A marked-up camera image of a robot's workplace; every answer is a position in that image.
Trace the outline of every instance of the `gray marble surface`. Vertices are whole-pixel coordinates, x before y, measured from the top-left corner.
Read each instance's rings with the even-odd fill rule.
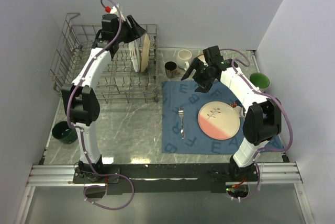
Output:
[[[97,120],[97,141],[103,155],[104,163],[210,163],[228,162],[231,155],[203,154],[169,154],[162,153],[162,91],[161,82],[169,80],[165,76],[164,64],[175,61],[181,49],[158,50],[158,102],[133,100],[130,103],[123,100],[111,103],[100,102],[100,117]],[[200,50],[189,49],[193,55],[199,55]],[[250,59],[251,66],[241,66],[244,74],[249,77],[256,72],[252,52],[244,52]],[[235,52],[222,52],[225,59],[239,58]],[[171,80],[180,80],[185,73]],[[66,120],[64,107],[61,104],[56,122]],[[74,164],[80,158],[78,141],[66,145],[51,137],[44,164]],[[282,162],[281,154],[262,153],[259,162]]]

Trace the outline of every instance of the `cable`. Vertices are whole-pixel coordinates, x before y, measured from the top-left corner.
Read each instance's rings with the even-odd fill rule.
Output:
[[[79,89],[79,87],[81,86],[81,84],[83,83],[83,81],[85,80],[85,77],[88,73],[88,71],[90,70],[90,67],[92,66],[93,62],[97,59],[98,56],[100,56],[104,51],[108,50],[109,47],[115,42],[115,40],[117,39],[117,37],[120,35],[120,32],[121,32],[121,27],[122,27],[122,19],[121,19],[121,12],[120,12],[120,9],[118,8],[117,4],[113,1],[113,0],[108,0],[109,2],[111,2],[116,10],[117,10],[117,13],[118,13],[118,16],[119,16],[119,27],[118,27],[118,30],[117,30],[117,33],[115,34],[114,38],[112,39],[112,41],[110,43],[108,43],[103,49],[101,49],[101,51],[99,51],[91,60],[90,62],[88,63],[86,69],[84,70],[84,73],[80,79],[80,81],[78,82],[78,84],[76,85],[76,87],[73,89],[72,93],[70,94],[70,98],[69,98],[69,102],[68,102],[68,106],[66,108],[66,119],[67,119],[67,122],[68,122],[68,126],[70,128],[77,128],[80,130],[80,137],[81,137],[81,144],[82,144],[82,148],[83,148],[83,152],[85,154],[85,157],[90,165],[90,168],[92,169],[92,171],[100,176],[100,177],[110,177],[110,176],[118,176],[118,177],[122,177],[122,178],[125,178],[131,185],[131,189],[132,189],[132,193],[131,193],[131,196],[130,196],[130,199],[127,201],[127,203],[125,203],[123,206],[120,206],[120,207],[106,207],[106,206],[103,206],[99,203],[96,203],[92,200],[90,200],[87,196],[86,196],[86,191],[89,189],[89,188],[93,188],[93,187],[99,187],[99,188],[105,188],[104,186],[98,186],[98,185],[92,185],[92,186],[89,186],[87,188],[85,188],[84,190],[84,197],[85,197],[85,200],[92,203],[93,205],[96,205],[98,207],[102,207],[104,209],[107,209],[107,210],[119,210],[119,209],[122,209],[122,208],[125,208],[126,206],[129,205],[129,203],[132,201],[133,197],[134,197],[134,194],[135,194],[135,189],[134,189],[134,185],[132,183],[132,181],[122,175],[122,174],[114,174],[114,173],[110,173],[110,174],[99,174],[93,167],[93,164],[91,162],[91,159],[90,157],[88,156],[88,152],[87,152],[87,149],[86,149],[86,146],[85,146],[85,143],[84,143],[84,129],[80,126],[74,126],[71,121],[70,121],[70,109],[71,109],[71,104],[72,104],[72,100],[73,100],[73,97],[75,96],[75,93],[76,91]],[[103,4],[103,0],[100,0],[102,6],[105,8],[105,5]]]
[[[241,63],[243,66],[245,67],[249,67],[250,66],[250,61],[249,59],[247,58],[247,56],[245,54],[243,54],[241,51],[239,50],[235,50],[235,49],[220,49],[220,51],[224,51],[224,50],[229,50],[229,51],[234,51],[234,52],[237,52],[239,53],[240,55],[242,55],[246,61],[247,61],[247,64],[242,62],[241,60],[237,59],[237,58],[234,58],[231,62],[231,66],[232,68],[234,69],[235,73],[238,74],[238,70],[236,69],[236,67],[234,66],[234,63],[235,62],[239,62]],[[258,92],[256,91],[252,85],[249,83],[249,81],[243,76],[243,75],[240,75],[240,77],[244,80],[244,82],[248,85],[248,87],[255,93],[255,94],[258,94],[258,95],[262,95],[262,96],[265,96],[265,97],[268,97],[270,99],[272,99],[276,105],[279,107],[279,109],[281,110],[284,118],[285,118],[285,121],[286,121],[286,124],[287,124],[287,127],[288,127],[288,132],[289,132],[289,142],[288,142],[288,145],[287,147],[283,148],[283,149],[276,149],[276,148],[268,148],[268,147],[262,147],[262,148],[259,148],[257,149],[257,151],[255,152],[253,158],[254,158],[254,165],[256,166],[256,169],[257,169],[257,173],[258,173],[258,180],[257,180],[257,184],[256,184],[256,187],[255,189],[250,193],[248,194],[246,197],[244,198],[240,198],[241,200],[242,199],[248,199],[249,197],[251,197],[255,192],[256,190],[258,189],[258,186],[261,182],[261,173],[260,173],[260,168],[258,166],[258,164],[256,163],[256,156],[258,155],[258,153],[260,153],[260,151],[263,151],[263,150],[269,150],[269,151],[273,151],[273,152],[286,152],[288,149],[290,149],[292,143],[293,143],[293,131],[292,131],[292,125],[291,125],[291,122],[289,121],[288,119],[288,116],[286,114],[286,111],[284,110],[284,108],[282,107],[281,103],[273,96],[269,95],[269,94],[266,94],[266,93],[262,93],[262,92]]]
[[[93,171],[96,175],[101,176],[101,177],[119,176],[119,177],[125,178],[125,179],[130,183],[130,185],[131,185],[131,191],[132,191],[132,192],[131,192],[130,199],[129,199],[123,206],[120,206],[120,207],[106,207],[106,206],[103,206],[103,205],[101,205],[101,204],[99,204],[99,203],[97,203],[97,202],[94,202],[94,201],[92,201],[92,200],[90,200],[89,198],[86,197],[86,191],[87,191],[89,188],[93,188],[93,187],[104,188],[104,186],[93,185],[93,186],[89,186],[89,187],[85,188],[85,190],[84,190],[84,197],[85,197],[85,200],[88,201],[88,202],[90,202],[90,203],[92,203],[93,205],[96,205],[96,206],[98,206],[98,207],[102,207],[102,208],[107,209],[107,210],[120,210],[120,209],[125,208],[126,206],[128,206],[129,203],[130,203],[130,202],[132,201],[132,199],[134,198],[134,195],[135,195],[135,188],[134,188],[134,184],[132,183],[132,181],[131,181],[128,177],[126,177],[126,176],[124,176],[124,175],[122,175],[122,174],[115,174],[115,173],[110,173],[110,174],[100,174],[100,173],[98,173],[98,172],[94,169],[93,164],[92,164],[92,162],[91,162],[91,159],[88,157],[88,152],[87,152],[87,150],[86,150],[85,143],[84,143],[84,133],[83,133],[83,131],[80,131],[80,138],[81,138],[81,143],[82,143],[82,147],[83,147],[83,152],[84,152],[84,154],[85,154],[86,159],[88,160],[88,163],[89,163],[90,168],[92,169],[92,171]]]
[[[73,169],[75,170],[75,165],[79,164],[79,162],[75,162],[73,165]]]
[[[234,69],[234,71],[236,73],[238,73],[238,70],[236,69],[236,67],[234,66],[234,63],[235,62],[239,62],[241,63],[242,65],[244,65],[245,67],[249,67],[250,66],[250,61],[249,59],[247,58],[247,56],[245,54],[243,54],[241,51],[239,50],[235,50],[235,49],[220,49],[220,51],[223,51],[223,50],[230,50],[230,51],[235,51],[239,54],[241,54],[245,59],[246,61],[248,62],[248,64],[245,64],[243,63],[241,60],[237,59],[237,58],[234,58],[231,62],[231,66],[232,68]],[[285,118],[285,121],[286,121],[286,124],[287,124],[287,127],[288,127],[288,132],[289,132],[289,141],[288,141],[288,145],[287,147],[283,148],[283,149],[276,149],[276,148],[268,148],[268,147],[262,147],[262,148],[259,148],[255,154],[254,157],[257,156],[257,154],[260,152],[260,151],[263,151],[263,150],[268,150],[268,151],[273,151],[273,152],[286,152],[288,149],[290,149],[291,145],[292,145],[292,142],[293,142],[293,131],[292,131],[292,125],[288,119],[288,116],[286,114],[286,111],[284,110],[283,106],[281,105],[281,103],[275,98],[273,97],[272,95],[269,95],[269,94],[266,94],[266,93],[262,93],[262,92],[258,92],[256,91],[252,85],[250,84],[250,82],[243,76],[243,75],[240,75],[240,77],[245,81],[245,83],[248,85],[248,87],[255,93],[255,94],[258,94],[258,95],[262,95],[262,96],[265,96],[265,97],[268,97],[270,99],[272,99],[276,105],[279,107],[279,109],[281,110],[284,118]]]
[[[237,189],[237,188],[239,188],[240,185],[242,185],[246,180],[247,180],[247,177],[244,177],[243,180],[242,180],[239,184],[237,184],[237,185],[233,185],[232,188],[233,188],[233,189]]]

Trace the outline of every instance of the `metal rail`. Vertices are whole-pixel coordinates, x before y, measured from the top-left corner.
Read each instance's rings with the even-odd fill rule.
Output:
[[[27,186],[83,186],[73,184],[74,165],[34,165]],[[261,163],[262,184],[302,183],[296,163]]]

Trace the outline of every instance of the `green bowl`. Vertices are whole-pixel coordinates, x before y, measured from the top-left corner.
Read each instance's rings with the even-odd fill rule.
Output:
[[[250,82],[259,89],[266,89],[270,85],[269,78],[263,73],[252,73],[249,78]]]
[[[52,128],[52,136],[63,144],[72,144],[78,138],[75,129],[68,126],[66,121],[60,121]]]

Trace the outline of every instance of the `blue placemat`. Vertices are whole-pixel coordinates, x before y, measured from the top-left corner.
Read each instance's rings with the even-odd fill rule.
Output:
[[[243,119],[238,133],[228,140],[215,140],[207,136],[198,124],[200,109],[209,102],[221,101],[234,103],[237,98],[226,86],[215,82],[209,93],[196,93],[194,81],[167,81],[163,87],[163,153],[191,154],[233,154],[243,140]],[[181,120],[178,115],[180,106],[184,107],[184,128],[186,138],[181,137]],[[266,146],[282,148],[279,137],[272,139]]]

